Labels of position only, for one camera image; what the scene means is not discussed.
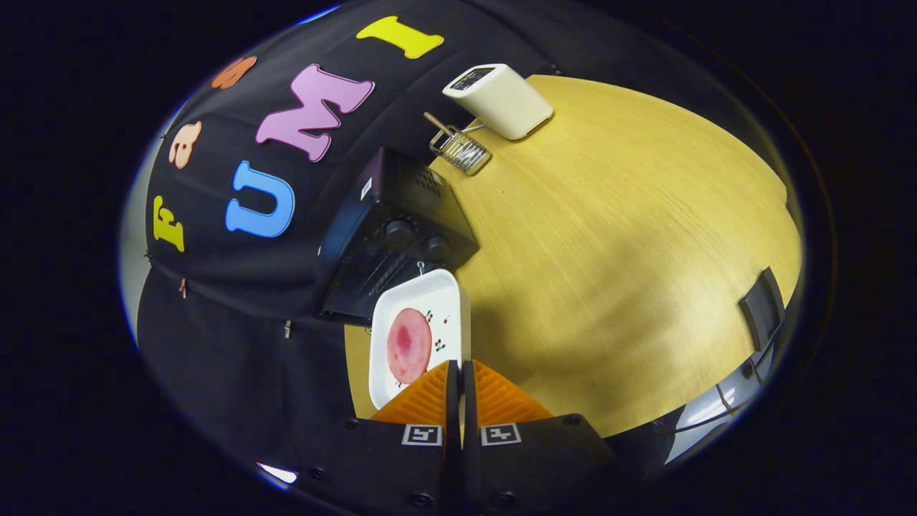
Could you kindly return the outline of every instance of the black box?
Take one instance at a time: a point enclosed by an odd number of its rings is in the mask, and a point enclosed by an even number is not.
[[[331,280],[315,316],[370,327],[385,290],[424,271],[454,272],[478,250],[446,180],[419,160],[381,148],[341,205],[319,259]]]

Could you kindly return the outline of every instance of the black bracket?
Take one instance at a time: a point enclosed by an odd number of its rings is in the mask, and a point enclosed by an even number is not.
[[[293,485],[358,514],[452,515],[461,496],[459,365],[447,372],[447,423],[342,421],[315,440]]]
[[[739,306],[751,330],[755,351],[759,352],[770,343],[786,319],[780,287],[770,267],[757,277],[751,290],[739,301]]]
[[[579,414],[478,431],[474,366],[466,362],[462,369],[469,515],[563,511],[633,485],[624,464]]]

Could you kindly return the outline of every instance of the wire basket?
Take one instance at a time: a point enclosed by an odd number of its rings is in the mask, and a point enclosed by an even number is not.
[[[442,129],[430,141],[430,151],[467,175],[477,174],[491,159],[492,154],[483,145],[465,134],[455,126],[446,126],[449,132]],[[444,136],[448,138],[442,145],[437,142]]]

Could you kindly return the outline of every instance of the wooden stick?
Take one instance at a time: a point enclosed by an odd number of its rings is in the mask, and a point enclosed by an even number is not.
[[[433,125],[439,128],[439,130],[445,132],[446,136],[452,136],[452,131],[450,131],[449,129],[446,129],[446,126],[444,126],[442,122],[437,120],[436,117],[431,115],[429,112],[424,111],[424,118],[426,118],[427,120],[430,120],[433,123]]]

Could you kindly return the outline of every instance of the pink food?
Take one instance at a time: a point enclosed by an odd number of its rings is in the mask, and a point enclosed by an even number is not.
[[[395,379],[410,384],[426,372],[433,338],[424,314],[405,308],[389,329],[386,355]]]

